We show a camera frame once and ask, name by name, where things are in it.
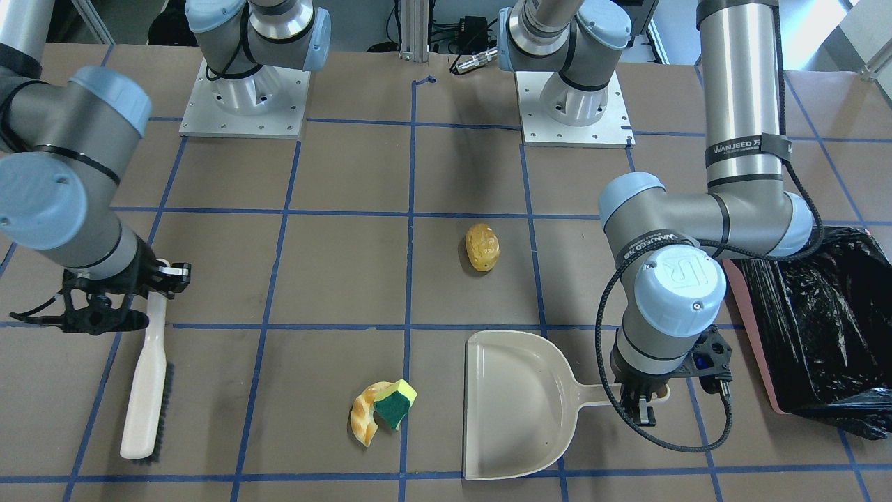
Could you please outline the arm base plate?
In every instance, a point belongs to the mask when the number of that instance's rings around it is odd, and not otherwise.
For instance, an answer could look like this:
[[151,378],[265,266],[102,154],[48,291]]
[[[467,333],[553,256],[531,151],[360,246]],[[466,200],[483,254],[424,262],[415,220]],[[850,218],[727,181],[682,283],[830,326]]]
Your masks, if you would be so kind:
[[596,91],[571,88],[557,73],[517,71],[517,102],[527,146],[626,149],[636,140],[616,73]]
[[211,82],[201,63],[179,133],[219,139],[299,139],[309,71],[264,66],[245,79]]

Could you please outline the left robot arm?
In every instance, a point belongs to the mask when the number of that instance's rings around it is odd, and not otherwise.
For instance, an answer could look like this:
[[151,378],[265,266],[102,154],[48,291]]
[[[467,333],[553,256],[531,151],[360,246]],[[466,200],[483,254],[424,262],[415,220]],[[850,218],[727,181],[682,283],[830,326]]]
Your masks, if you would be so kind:
[[[701,1],[707,190],[672,194],[647,172],[609,183],[599,214],[628,301],[610,354],[622,417],[651,425],[647,401],[682,368],[716,318],[722,257],[798,257],[819,225],[803,190],[783,187],[777,1]],[[548,119],[582,128],[609,108],[608,85],[633,22],[612,1],[518,1],[499,15],[506,71],[544,71]]]

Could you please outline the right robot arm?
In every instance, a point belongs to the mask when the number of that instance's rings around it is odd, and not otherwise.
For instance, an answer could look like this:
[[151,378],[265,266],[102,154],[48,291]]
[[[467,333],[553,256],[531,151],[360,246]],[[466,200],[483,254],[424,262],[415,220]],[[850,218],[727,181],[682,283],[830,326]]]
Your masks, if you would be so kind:
[[[162,328],[166,302],[191,282],[121,222],[111,202],[152,114],[150,96],[117,70],[80,68],[63,86],[42,80],[51,1],[2,3],[2,233],[63,268],[54,299],[13,312],[64,333]],[[283,67],[322,69],[331,19],[310,1],[188,1],[189,29],[209,77],[247,82]]]

